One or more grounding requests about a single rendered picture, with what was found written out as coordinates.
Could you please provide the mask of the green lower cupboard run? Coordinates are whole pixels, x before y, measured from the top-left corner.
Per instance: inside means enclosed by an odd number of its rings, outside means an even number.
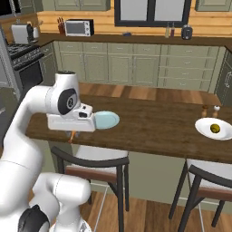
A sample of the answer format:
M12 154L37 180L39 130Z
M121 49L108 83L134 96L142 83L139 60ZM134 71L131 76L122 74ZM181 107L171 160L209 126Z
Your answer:
M218 46L51 42L42 47L43 75L58 69L82 82L213 92L226 49Z

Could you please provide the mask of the light blue plate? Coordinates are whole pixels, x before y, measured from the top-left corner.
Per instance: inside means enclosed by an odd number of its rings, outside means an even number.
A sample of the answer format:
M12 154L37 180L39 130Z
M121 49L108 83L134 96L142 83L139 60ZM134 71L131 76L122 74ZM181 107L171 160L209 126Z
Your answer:
M120 117L112 111L97 111L94 118L98 130L113 128L120 122Z

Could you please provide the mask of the green side cupboard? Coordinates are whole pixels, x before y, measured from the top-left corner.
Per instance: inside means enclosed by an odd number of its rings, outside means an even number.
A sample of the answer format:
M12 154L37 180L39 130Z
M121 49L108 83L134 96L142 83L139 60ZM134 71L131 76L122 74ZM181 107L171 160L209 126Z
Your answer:
M232 53L226 51L217 80L216 95L223 106L232 107Z

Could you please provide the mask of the brown knife block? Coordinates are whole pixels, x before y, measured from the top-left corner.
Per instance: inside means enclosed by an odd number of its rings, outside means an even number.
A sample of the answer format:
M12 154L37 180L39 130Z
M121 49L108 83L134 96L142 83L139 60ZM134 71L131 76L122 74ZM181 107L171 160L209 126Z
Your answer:
M64 21L61 17L58 17L57 23L60 34L65 34Z

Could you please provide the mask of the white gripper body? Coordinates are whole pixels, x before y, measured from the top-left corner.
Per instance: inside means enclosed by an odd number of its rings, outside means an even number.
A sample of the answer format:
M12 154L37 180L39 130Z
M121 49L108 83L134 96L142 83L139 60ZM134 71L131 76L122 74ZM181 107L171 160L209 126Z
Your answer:
M96 129L91 111L71 111L66 115L47 114L48 128L57 131L87 131Z

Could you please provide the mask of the white toaster oven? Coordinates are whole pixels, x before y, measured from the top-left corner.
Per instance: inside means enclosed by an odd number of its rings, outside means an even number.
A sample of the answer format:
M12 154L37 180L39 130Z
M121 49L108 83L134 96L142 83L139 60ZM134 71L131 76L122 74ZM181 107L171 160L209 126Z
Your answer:
M94 35L94 23L92 19L69 19L64 22L66 36Z

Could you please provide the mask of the green upper cupboards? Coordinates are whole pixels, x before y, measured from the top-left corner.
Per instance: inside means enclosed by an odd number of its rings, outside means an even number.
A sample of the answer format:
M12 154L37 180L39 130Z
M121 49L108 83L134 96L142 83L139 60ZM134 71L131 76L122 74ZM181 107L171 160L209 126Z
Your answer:
M23 14L42 11L108 11L111 0L18 0Z
M196 0L199 12L232 12L232 0Z

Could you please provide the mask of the black bar stool white seat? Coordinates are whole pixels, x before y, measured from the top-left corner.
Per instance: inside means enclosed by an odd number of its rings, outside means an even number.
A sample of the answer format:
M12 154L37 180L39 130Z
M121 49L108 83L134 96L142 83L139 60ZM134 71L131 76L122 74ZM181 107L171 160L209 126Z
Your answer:
M52 147L60 173L107 182L118 199L119 232L124 232L123 210L129 210L129 152L81 145L73 156Z
M219 201L211 223L215 227L225 202L232 202L232 164L186 159L171 204L169 219L173 218L185 178L188 178L189 194L178 232L184 232L191 210L205 198Z

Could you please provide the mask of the black framed window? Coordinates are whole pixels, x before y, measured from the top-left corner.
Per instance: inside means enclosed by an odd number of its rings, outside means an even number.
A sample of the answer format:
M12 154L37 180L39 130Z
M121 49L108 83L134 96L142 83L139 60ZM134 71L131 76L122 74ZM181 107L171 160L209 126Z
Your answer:
M127 27L180 28L189 22L191 0L114 0L114 23Z

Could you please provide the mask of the white plate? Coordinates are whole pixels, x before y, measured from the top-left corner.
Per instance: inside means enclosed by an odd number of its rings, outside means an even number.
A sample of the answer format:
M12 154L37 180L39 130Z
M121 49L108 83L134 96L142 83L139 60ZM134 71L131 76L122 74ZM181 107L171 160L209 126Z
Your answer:
M212 124L217 124L220 127L219 133L213 133L210 130ZM195 122L196 130L207 138L213 140L231 140L232 125L226 121L216 118L201 118Z

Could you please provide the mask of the black and steel stove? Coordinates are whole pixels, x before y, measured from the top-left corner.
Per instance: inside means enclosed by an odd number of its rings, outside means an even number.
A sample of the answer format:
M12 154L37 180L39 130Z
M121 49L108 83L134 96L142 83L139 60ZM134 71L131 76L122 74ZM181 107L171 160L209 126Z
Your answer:
M14 71L19 75L25 91L43 81L40 60L44 54L36 44L11 43L7 45Z

